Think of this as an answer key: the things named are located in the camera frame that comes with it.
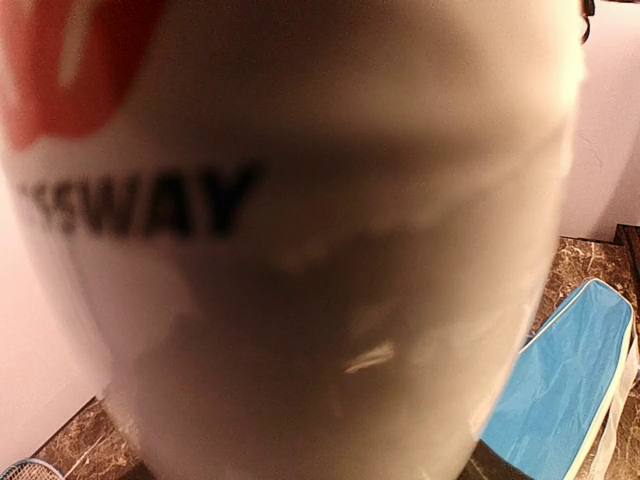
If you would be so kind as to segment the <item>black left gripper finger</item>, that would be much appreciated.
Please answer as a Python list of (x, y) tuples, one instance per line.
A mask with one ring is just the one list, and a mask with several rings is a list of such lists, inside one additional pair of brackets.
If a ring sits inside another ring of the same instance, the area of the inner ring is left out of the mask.
[(477, 444), (462, 470), (462, 480), (530, 480), (497, 455), (488, 445)]

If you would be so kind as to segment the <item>white shuttlecock tube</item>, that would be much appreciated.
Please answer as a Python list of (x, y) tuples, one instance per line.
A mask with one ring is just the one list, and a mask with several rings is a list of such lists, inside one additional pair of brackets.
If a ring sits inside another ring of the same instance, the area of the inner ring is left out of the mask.
[(556, 251), (578, 1), (5, 1), (1, 169), (159, 479), (453, 479)]

